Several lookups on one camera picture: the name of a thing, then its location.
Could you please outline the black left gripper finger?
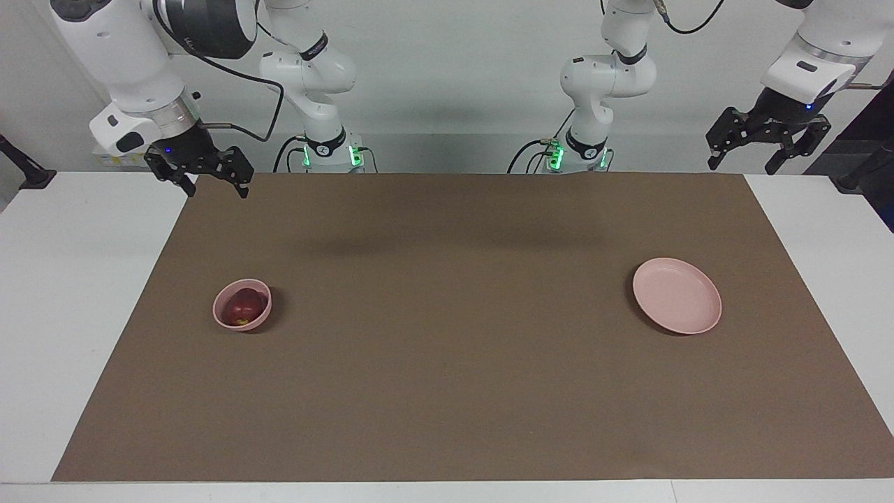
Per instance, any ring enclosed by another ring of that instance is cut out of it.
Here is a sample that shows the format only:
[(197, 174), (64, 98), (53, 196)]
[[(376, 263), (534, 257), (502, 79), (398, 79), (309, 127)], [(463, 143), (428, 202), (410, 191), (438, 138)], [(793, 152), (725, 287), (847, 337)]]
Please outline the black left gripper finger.
[(707, 166), (710, 170), (718, 169), (719, 164), (724, 160), (731, 150), (742, 147), (746, 144), (748, 114), (738, 111), (733, 106), (728, 106), (723, 111), (712, 127), (705, 134), (711, 156), (707, 160)]
[(831, 123), (825, 115), (817, 115), (817, 117), (808, 121), (801, 137), (793, 140), (791, 128), (788, 125), (782, 125), (782, 137), (780, 137), (779, 149), (770, 157), (769, 162), (764, 166), (767, 175), (775, 175), (782, 167), (783, 163), (797, 156), (809, 157), (820, 146), (821, 141), (829, 133)]

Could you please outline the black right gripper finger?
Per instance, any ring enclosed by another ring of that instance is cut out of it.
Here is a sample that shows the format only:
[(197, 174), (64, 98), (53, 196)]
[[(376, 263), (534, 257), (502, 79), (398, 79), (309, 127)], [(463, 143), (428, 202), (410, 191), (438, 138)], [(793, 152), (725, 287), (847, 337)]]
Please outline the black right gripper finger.
[(152, 150), (144, 153), (144, 162), (158, 181), (174, 184), (181, 188), (188, 198), (195, 196), (197, 188), (185, 169), (168, 163), (165, 157)]
[(232, 146), (211, 156), (211, 176), (233, 186), (240, 198), (248, 198), (249, 184), (255, 173), (239, 147)]

